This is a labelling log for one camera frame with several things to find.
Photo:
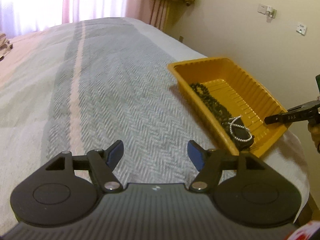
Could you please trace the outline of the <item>white wall socket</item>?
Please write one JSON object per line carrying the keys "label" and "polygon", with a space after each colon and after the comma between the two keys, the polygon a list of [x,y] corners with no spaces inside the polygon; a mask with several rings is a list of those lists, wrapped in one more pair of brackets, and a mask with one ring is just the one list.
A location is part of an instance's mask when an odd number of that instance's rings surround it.
{"label": "white wall socket", "polygon": [[296,27],[296,32],[305,36],[306,35],[307,26],[302,23],[298,23]]}
{"label": "white wall socket", "polygon": [[277,10],[271,6],[259,4],[257,12],[266,16],[266,22],[271,23],[276,18]]}

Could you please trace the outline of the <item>yellow plastic tray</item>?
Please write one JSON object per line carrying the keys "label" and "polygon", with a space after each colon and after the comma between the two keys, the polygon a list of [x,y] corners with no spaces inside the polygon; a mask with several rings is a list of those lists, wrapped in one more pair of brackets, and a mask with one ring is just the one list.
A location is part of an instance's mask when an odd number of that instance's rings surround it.
{"label": "yellow plastic tray", "polygon": [[238,155],[239,150],[190,84],[206,86],[210,95],[232,116],[241,117],[254,136],[249,150],[257,157],[262,157],[289,127],[280,123],[264,123],[267,116],[285,113],[286,109],[260,82],[228,58],[180,61],[169,64],[168,70],[176,78],[180,93],[213,136],[217,147],[232,155]]}

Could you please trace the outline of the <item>pink curtain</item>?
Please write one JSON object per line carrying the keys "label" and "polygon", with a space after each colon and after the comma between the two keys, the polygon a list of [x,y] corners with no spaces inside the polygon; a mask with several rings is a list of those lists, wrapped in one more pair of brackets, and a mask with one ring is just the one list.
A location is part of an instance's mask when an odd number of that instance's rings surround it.
{"label": "pink curtain", "polygon": [[148,23],[153,0],[1,0],[1,32],[9,38],[104,17]]}

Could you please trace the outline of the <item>grey herringbone bed blanket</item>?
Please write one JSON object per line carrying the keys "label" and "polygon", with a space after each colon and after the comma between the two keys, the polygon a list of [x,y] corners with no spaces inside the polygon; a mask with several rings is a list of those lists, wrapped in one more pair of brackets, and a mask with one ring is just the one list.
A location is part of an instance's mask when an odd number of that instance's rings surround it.
{"label": "grey herringbone bed blanket", "polygon": [[122,183],[185,183],[187,143],[213,139],[167,66],[201,54],[139,20],[63,24],[11,40],[1,62],[1,233],[13,189],[62,151],[124,143]]}

